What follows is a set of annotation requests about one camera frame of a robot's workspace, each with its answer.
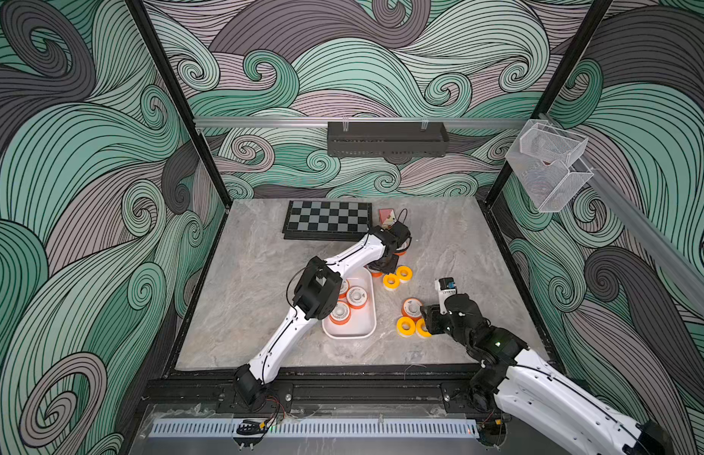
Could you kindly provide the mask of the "white storage box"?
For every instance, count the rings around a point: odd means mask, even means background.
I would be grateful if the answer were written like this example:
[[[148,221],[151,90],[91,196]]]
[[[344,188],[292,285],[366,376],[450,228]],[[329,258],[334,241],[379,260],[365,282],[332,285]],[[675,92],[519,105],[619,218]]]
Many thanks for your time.
[[[363,287],[368,293],[369,301],[362,309],[352,309],[350,307],[351,319],[345,325],[332,324],[329,317],[325,318],[322,321],[323,330],[331,339],[366,339],[377,328],[373,277],[366,268],[362,268],[351,276],[344,278],[344,280],[348,280],[350,287]]]

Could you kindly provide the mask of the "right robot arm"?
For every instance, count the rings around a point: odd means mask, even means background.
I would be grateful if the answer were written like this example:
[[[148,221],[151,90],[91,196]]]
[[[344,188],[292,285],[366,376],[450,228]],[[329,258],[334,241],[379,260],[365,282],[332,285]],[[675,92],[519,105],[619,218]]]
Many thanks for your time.
[[[475,408],[510,414],[571,454],[674,453],[659,424],[641,424],[586,392],[511,331],[492,325],[467,294],[444,296],[422,307],[422,320],[431,335],[451,337],[478,363],[469,381]]]

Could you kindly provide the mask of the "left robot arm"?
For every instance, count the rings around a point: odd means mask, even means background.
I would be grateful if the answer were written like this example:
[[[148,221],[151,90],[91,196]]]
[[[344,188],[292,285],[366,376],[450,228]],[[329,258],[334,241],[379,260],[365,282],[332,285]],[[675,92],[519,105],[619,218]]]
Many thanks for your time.
[[[411,239],[410,229],[397,221],[388,229],[371,227],[359,242],[335,256],[312,257],[293,295],[287,297],[289,311],[283,322],[261,351],[236,369],[234,385],[244,403],[251,406],[265,400],[267,385],[277,377],[287,353],[317,322],[332,314],[344,279],[365,267],[385,273],[395,271],[397,254]]]

